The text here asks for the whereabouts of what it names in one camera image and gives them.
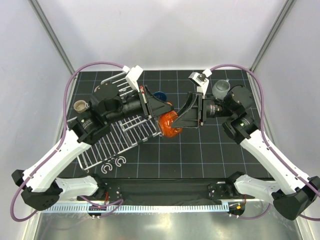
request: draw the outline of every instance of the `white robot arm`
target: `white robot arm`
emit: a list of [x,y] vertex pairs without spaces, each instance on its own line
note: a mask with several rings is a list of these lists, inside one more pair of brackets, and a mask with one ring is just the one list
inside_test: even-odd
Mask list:
[[[134,74],[127,80],[138,79],[141,69],[137,68],[137,71],[139,74]],[[249,90],[239,85],[228,89],[225,95],[220,92],[220,99],[205,96],[209,75],[205,70],[202,74],[190,76],[197,84],[197,92],[189,93],[186,104],[178,112],[179,117],[171,127],[198,128],[203,126],[207,118],[229,117],[222,125],[226,134],[249,151],[275,180],[274,183],[263,181],[236,172],[226,180],[226,184],[230,186],[230,195],[250,195],[259,198],[274,205],[285,218],[294,220],[316,199],[315,193],[279,162],[264,143],[257,123],[246,113],[253,102]],[[100,199],[107,192],[105,183],[96,174],[68,179],[58,178],[58,175],[72,160],[109,133],[111,123],[137,114],[148,119],[157,118],[173,110],[173,106],[154,97],[147,86],[139,88],[134,80],[130,85],[135,91],[126,99],[120,97],[113,84],[102,84],[92,94],[88,107],[84,107],[77,117],[68,122],[69,130],[59,151],[31,177],[23,189],[21,196],[26,204],[41,211],[51,207],[58,200],[77,196]],[[266,140],[299,177],[317,190],[320,189],[319,177],[309,177],[290,162],[268,138]],[[15,183],[20,186],[58,144],[32,167],[24,171],[16,170],[12,174]]]
[[[101,199],[107,187],[97,174],[82,178],[59,178],[59,174],[77,156],[108,134],[112,123],[135,115],[142,115],[146,119],[156,118],[174,109],[172,105],[154,97],[147,86],[138,86],[137,80],[143,71],[141,67],[124,69],[127,73],[125,79],[133,89],[131,94],[121,97],[116,84],[102,81],[88,103],[79,101],[76,109],[78,116],[68,121],[68,130],[59,150],[47,160],[60,142],[30,168],[13,172],[16,185],[21,186],[24,181],[26,183],[21,196],[27,205],[42,211],[58,200],[77,196]],[[31,176],[40,164],[42,166]]]
[[[225,133],[237,144],[251,153],[271,174],[275,182],[268,182],[236,172],[226,179],[230,196],[250,195],[264,200],[277,209],[285,218],[294,220],[315,199],[316,194],[298,177],[320,189],[320,178],[309,177],[296,167],[268,139],[266,145],[259,130],[259,123],[246,112],[254,99],[252,93],[244,86],[230,89],[228,81],[220,80],[212,88],[212,95],[204,96],[207,88],[206,70],[202,74],[191,74],[189,79],[197,84],[197,92],[189,93],[186,104],[178,112],[178,118],[172,123],[174,128],[198,128],[207,118],[228,117],[222,124]],[[296,177],[269,149],[271,148],[297,174]]]

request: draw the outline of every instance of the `orange bowl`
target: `orange bowl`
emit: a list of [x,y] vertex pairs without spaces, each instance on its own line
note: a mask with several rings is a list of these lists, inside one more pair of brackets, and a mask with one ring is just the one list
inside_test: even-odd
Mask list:
[[178,114],[175,111],[167,112],[158,118],[158,126],[162,135],[168,138],[173,138],[174,136],[182,132],[182,128],[171,127],[171,124],[177,118]]

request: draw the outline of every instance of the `white bracket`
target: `white bracket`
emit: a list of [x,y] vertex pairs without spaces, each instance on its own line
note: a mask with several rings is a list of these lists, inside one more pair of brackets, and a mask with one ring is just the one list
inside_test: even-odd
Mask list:
[[140,91],[140,89],[139,89],[139,85],[138,85],[137,81],[143,71],[144,70],[140,66],[137,65],[137,66],[131,68],[130,71],[128,72],[128,74],[125,76],[125,79],[129,83],[131,88],[133,90],[137,90],[138,92]]
[[189,76],[189,79],[196,85],[196,91],[198,93],[202,93],[204,96],[207,92],[209,86],[209,79],[208,77],[212,74],[210,69],[206,69],[202,72],[202,74],[198,72],[193,72]]
[[238,177],[234,186],[240,194],[250,195],[270,204],[273,204],[274,201],[271,194],[280,189],[279,184],[276,182],[255,179],[246,174]]
[[56,178],[56,184],[62,189],[59,201],[76,199],[77,196],[91,196],[98,190],[98,184],[92,176],[81,178]]

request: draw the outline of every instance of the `dish rack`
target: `dish rack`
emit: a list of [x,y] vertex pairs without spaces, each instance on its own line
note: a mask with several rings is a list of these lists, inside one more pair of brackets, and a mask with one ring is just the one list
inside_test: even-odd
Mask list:
[[[124,98],[134,91],[126,78],[123,77],[124,75],[126,73],[121,72],[103,80],[101,84],[116,84],[120,97]],[[121,167],[127,162],[126,158],[121,156],[122,153],[161,134],[153,119],[145,119],[139,115],[112,123],[110,128],[110,133],[77,157],[82,170],[89,172],[89,169],[103,164],[101,171],[106,174],[108,171],[112,171],[112,164]]]

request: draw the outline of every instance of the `white backdrop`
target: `white backdrop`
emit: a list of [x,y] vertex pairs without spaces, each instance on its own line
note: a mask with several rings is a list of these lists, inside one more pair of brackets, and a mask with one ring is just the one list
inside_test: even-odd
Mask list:
[[38,2],[75,69],[113,61],[151,70],[250,67],[285,0]]
[[[319,9],[318,0],[296,1],[256,70],[278,147],[311,177],[320,176]],[[320,198],[306,215],[320,218]],[[310,224],[320,239],[320,223]]]
[[[18,188],[11,173],[29,168],[53,146],[70,73],[28,1],[1,0],[0,16],[0,239],[20,240],[26,222],[10,218]],[[19,197],[17,217],[27,210]]]

